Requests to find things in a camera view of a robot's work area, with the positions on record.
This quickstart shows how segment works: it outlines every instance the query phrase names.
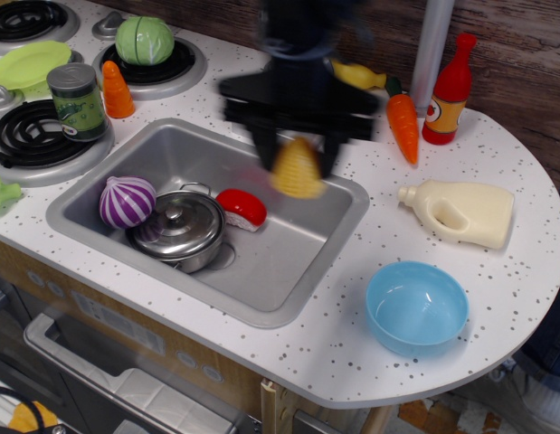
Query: sink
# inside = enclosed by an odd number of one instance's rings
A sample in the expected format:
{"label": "sink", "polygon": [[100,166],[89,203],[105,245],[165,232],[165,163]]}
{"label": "sink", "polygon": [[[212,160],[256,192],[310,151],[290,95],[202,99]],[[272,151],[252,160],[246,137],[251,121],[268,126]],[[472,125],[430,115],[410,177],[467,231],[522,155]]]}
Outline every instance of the sink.
{"label": "sink", "polygon": [[[124,231],[105,225],[99,198],[109,176],[138,175],[157,194],[198,182],[212,195],[239,188],[259,197],[268,219],[256,232],[227,225],[215,260],[193,274],[133,249]],[[180,119],[139,131],[52,202],[46,220],[57,232],[128,264],[230,316],[258,327],[298,315],[368,209],[362,186],[330,176],[314,200],[274,190],[255,148]]]}

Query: pot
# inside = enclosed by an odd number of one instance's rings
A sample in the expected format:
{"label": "pot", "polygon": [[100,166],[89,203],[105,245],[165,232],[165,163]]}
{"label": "pot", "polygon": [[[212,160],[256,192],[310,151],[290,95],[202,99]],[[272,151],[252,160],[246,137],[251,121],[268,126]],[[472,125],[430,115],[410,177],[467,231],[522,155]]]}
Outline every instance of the pot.
{"label": "pot", "polygon": [[[201,185],[207,194],[186,190]],[[225,228],[225,211],[201,183],[183,184],[179,190],[157,197],[155,210],[139,226],[127,230],[131,245],[148,256],[184,273],[209,264],[219,252]]]}

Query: countertop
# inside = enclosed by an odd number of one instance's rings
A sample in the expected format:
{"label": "countertop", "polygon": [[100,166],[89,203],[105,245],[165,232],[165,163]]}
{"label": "countertop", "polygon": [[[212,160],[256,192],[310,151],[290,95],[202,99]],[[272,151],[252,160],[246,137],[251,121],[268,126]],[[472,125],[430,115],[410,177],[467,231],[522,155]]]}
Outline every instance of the countertop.
{"label": "countertop", "polygon": [[[81,0],[61,3],[81,18],[80,30],[67,43],[91,63],[112,42],[95,39],[90,28],[111,10]],[[181,118],[249,141],[223,121],[223,98],[216,84],[224,77],[259,71],[267,56],[174,31],[203,51],[208,61],[205,76],[183,94],[136,101],[134,115],[112,119],[116,143],[111,152],[160,118]],[[417,166],[405,162],[383,113],[375,115],[373,139],[343,146],[334,170],[364,186],[370,208],[303,311],[280,328],[246,325],[51,229],[46,209],[78,178],[24,188],[19,200],[0,209],[0,240],[320,405],[365,408],[431,396],[505,360],[546,314],[560,284],[560,199],[529,151],[479,112],[465,109],[457,137],[447,146],[422,140]],[[494,184],[513,193],[506,246],[490,250],[444,241],[423,228],[410,209],[398,204],[396,192],[431,178]],[[470,318],[446,354],[405,358],[370,334],[364,314],[366,285],[382,266],[398,260],[437,266],[465,288]]]}

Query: ketchup bottle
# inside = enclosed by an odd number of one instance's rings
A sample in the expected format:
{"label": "ketchup bottle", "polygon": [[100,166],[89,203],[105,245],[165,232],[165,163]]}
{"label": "ketchup bottle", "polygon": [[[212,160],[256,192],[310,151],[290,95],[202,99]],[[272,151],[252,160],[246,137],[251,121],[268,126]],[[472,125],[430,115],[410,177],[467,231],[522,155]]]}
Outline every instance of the ketchup bottle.
{"label": "ketchup bottle", "polygon": [[457,38],[454,58],[436,80],[422,127],[422,137],[433,145],[446,145],[457,133],[460,113],[470,94],[472,75],[469,57],[476,43],[474,35],[461,33]]}

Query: can label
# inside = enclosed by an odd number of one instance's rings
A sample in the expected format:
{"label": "can label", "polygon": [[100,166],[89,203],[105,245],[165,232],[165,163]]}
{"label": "can label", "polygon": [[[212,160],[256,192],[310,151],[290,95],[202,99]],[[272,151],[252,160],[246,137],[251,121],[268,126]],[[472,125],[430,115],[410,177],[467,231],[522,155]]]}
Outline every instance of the can label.
{"label": "can label", "polygon": [[62,133],[74,141],[91,141],[107,131],[109,122],[98,89],[77,98],[52,94]]}
{"label": "can label", "polygon": [[460,113],[467,100],[449,102],[432,95],[431,105],[426,112],[426,127],[440,134],[453,133],[459,127]]}

